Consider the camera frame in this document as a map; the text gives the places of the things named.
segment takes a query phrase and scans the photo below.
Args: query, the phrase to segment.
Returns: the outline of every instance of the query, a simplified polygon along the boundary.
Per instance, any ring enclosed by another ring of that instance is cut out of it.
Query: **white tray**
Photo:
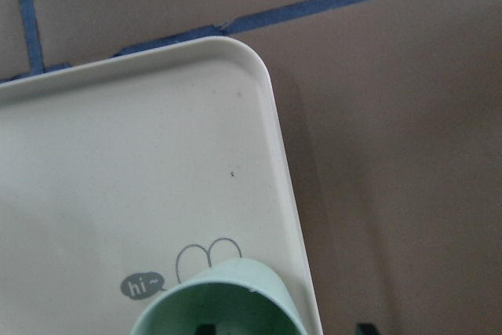
[[[0,237],[3,335],[129,333],[221,238],[322,333],[267,69],[230,38],[0,86]]]

